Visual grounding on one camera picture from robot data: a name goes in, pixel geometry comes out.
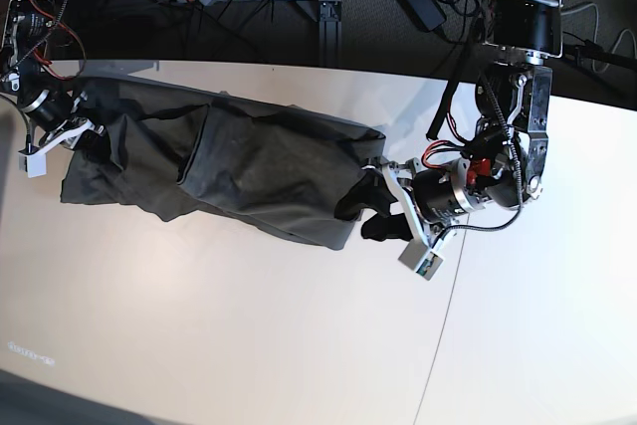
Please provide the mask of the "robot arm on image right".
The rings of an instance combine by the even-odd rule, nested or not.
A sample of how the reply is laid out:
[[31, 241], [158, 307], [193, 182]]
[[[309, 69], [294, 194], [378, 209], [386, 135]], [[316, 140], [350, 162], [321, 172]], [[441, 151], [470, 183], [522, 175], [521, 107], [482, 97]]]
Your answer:
[[[520, 213], [541, 192], [547, 150], [546, 119], [552, 71], [543, 61], [562, 51], [561, 0], [483, 0], [468, 40], [441, 98], [421, 157], [423, 170], [398, 182], [418, 224], [436, 239], [455, 230], [454, 219], [494, 202]], [[503, 58], [485, 67], [476, 83], [481, 116], [471, 139], [439, 138], [456, 132], [453, 95], [478, 43]]]

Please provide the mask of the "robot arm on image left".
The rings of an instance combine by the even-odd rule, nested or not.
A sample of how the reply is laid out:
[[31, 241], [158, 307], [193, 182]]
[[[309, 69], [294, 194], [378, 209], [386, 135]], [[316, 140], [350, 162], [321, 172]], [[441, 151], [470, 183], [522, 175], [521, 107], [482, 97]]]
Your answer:
[[[29, 159], [58, 145], [92, 150], [102, 145], [105, 128], [83, 112], [85, 94], [74, 89], [87, 53], [79, 35], [63, 17], [70, 0], [8, 0], [1, 34], [1, 93], [14, 106], [26, 128]], [[74, 75], [60, 75], [48, 58], [50, 43], [64, 34], [82, 54]]]

